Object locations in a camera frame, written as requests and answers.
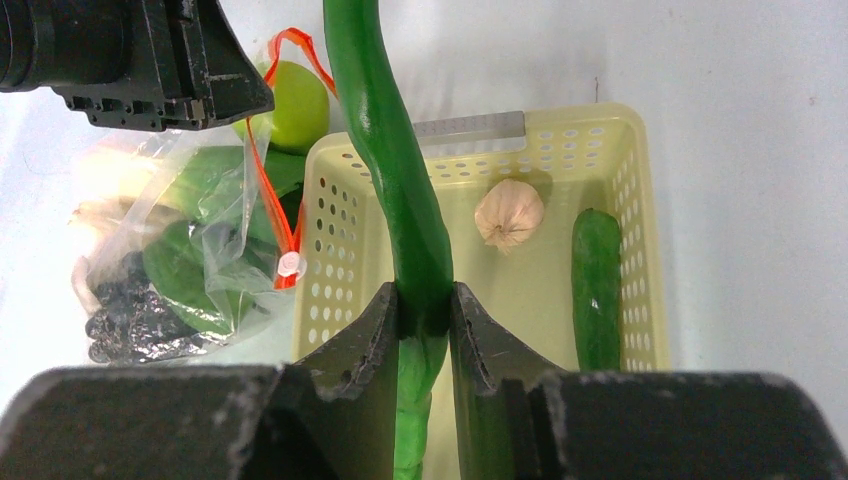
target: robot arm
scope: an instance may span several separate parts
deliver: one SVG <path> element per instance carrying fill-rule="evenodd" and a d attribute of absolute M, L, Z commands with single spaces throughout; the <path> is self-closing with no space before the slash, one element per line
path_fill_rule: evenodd
<path fill-rule="evenodd" d="M 129 130 L 274 108 L 218 0 L 0 0 L 0 92 L 38 87 L 94 126 Z"/>

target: garlic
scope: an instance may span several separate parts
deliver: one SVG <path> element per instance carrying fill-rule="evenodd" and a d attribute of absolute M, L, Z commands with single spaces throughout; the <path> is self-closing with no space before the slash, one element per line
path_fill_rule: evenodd
<path fill-rule="evenodd" d="M 486 245 L 503 253 L 527 241 L 545 216 L 545 206 L 530 184 L 506 179 L 495 185 L 474 210 Z"/>

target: cucumber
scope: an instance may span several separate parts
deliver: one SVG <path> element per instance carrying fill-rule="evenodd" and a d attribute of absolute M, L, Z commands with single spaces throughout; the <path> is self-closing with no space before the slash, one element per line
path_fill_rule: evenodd
<path fill-rule="evenodd" d="M 621 228 L 615 218 L 588 209 L 574 222 L 571 290 L 580 370 L 621 368 Z"/>

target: plastic basket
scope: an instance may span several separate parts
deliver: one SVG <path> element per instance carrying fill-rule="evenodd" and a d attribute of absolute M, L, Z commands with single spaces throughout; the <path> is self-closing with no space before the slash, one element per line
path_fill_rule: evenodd
<path fill-rule="evenodd" d="M 669 367 L 645 129 L 617 104 L 468 117 L 416 125 L 422 146 L 520 137 L 524 148 L 427 160 L 451 237 L 457 281 L 492 317 L 541 355 L 577 369 L 571 300 L 571 233 L 587 208 L 622 227 L 622 369 Z M 531 183 L 546 210 L 536 233 L 505 256 L 487 247 L 474 209 L 504 178 Z M 301 358 L 355 319 L 393 279 L 385 217 L 347 134 L 313 147 L 306 170 L 294 356 Z M 458 478 L 450 359 L 433 390 L 425 478 Z"/>

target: white table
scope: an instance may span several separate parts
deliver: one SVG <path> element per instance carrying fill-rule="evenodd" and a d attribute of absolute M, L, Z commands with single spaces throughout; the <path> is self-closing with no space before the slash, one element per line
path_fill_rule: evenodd
<path fill-rule="evenodd" d="M 222 2 L 248 51 L 321 37 L 317 1 Z M 594 102 L 596 78 L 639 112 L 675 366 L 785 374 L 848 445 L 848 2 L 382 3 L 415 121 Z M 49 90 L 0 96 L 0 408 L 86 357 L 63 235 L 104 133 Z"/>

